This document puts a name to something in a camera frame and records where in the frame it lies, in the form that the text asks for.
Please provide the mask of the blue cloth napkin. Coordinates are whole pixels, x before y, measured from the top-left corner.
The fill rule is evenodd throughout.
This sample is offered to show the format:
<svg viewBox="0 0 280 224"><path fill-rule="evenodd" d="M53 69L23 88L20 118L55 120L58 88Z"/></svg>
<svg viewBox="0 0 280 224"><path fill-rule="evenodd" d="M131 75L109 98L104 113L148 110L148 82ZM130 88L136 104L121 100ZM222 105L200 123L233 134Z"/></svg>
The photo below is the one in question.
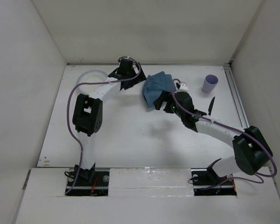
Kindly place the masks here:
<svg viewBox="0 0 280 224"><path fill-rule="evenodd" d="M171 74L166 74L164 71L155 75L148 75L142 88L142 94L147 104L147 108L150 109L154 107L153 102L159 98L163 91L175 91L176 87L173 87L172 84L173 79Z"/></svg>

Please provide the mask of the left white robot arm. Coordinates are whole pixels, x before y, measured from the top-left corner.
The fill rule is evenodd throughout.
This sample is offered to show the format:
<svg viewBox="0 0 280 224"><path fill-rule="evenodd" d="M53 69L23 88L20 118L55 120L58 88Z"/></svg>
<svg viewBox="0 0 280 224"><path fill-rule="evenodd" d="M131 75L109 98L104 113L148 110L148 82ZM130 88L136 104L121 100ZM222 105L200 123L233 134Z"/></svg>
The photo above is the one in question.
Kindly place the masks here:
<svg viewBox="0 0 280 224"><path fill-rule="evenodd" d="M103 104L121 90L127 90L146 80L141 65L134 59L123 56L118 59L119 66L103 82L82 82L82 85L98 85L91 93L77 96L72 123L77 131L74 139L80 145L80 161L74 167L75 178L84 185L90 185L95 178L94 139L103 121Z"/></svg>

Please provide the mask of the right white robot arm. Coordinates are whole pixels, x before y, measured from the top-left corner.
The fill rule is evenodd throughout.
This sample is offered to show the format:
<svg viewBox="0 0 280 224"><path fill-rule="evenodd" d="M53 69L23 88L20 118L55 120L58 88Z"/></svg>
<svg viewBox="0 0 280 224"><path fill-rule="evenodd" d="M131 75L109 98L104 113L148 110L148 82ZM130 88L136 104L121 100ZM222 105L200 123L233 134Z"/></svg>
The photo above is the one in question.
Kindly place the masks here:
<svg viewBox="0 0 280 224"><path fill-rule="evenodd" d="M232 148L233 156L219 158L207 167L206 178L210 183L216 184L223 177L238 172L255 175L273 158L273 153L258 128L234 128L215 121L209 113L194 108L187 92L163 91L154 101L155 109L159 110L163 103L166 103L164 111L176 114L188 129L211 136Z"/></svg>

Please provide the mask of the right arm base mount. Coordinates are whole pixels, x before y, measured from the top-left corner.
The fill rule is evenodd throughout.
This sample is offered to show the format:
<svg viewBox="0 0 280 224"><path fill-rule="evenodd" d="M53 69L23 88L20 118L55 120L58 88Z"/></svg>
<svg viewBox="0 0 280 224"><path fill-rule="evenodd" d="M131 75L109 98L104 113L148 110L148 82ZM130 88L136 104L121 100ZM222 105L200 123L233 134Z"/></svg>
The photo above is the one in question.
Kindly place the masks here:
<svg viewBox="0 0 280 224"><path fill-rule="evenodd" d="M194 196L237 196L233 180L228 176L219 177L213 170L213 166L220 161L217 159L207 168L192 168L191 177L188 180L193 186Z"/></svg>

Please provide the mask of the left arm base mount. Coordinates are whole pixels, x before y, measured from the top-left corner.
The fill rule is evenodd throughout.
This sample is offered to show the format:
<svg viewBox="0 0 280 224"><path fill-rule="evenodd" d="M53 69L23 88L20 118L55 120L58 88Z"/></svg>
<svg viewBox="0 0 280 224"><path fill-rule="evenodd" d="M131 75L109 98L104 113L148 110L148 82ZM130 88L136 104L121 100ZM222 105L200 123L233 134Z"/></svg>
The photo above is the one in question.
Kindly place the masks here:
<svg viewBox="0 0 280 224"><path fill-rule="evenodd" d="M75 180L74 170L65 171L64 174L67 177L66 196L108 196L109 168L96 169L94 177L91 177L91 182L82 177L78 177L74 187L72 187Z"/></svg>

